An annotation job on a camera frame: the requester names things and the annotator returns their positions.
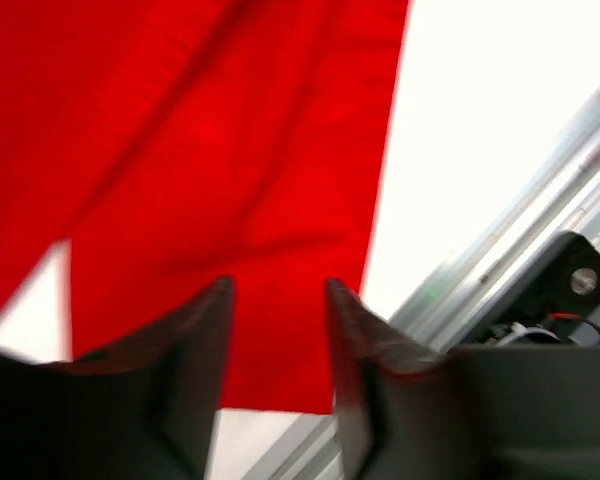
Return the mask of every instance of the red fabric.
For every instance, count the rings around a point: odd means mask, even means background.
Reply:
[[[405,0],[0,2],[0,307],[72,240],[79,355],[237,279],[225,406],[331,411]]]

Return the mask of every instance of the aluminum rail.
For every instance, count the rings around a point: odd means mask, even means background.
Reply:
[[[541,170],[509,208],[466,251],[443,262],[389,322],[445,351],[557,232],[582,233],[600,251],[600,88],[539,163]],[[302,415],[244,479],[340,480],[334,434],[331,417]]]

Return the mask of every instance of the silver metal frame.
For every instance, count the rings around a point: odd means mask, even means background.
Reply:
[[[519,198],[465,252],[440,265],[390,323],[445,351],[557,232],[580,232],[600,251],[600,88],[539,163]],[[335,430],[330,416],[300,416],[244,478],[341,479]]]

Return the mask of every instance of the silver bolt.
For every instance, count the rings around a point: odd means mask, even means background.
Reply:
[[[578,295],[589,295],[598,285],[598,275],[590,268],[579,268],[571,275],[571,290]]]

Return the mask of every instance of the red cloth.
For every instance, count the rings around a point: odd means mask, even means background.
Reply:
[[[331,411],[405,0],[0,2],[0,308],[71,239],[73,352],[237,279],[225,406]]]

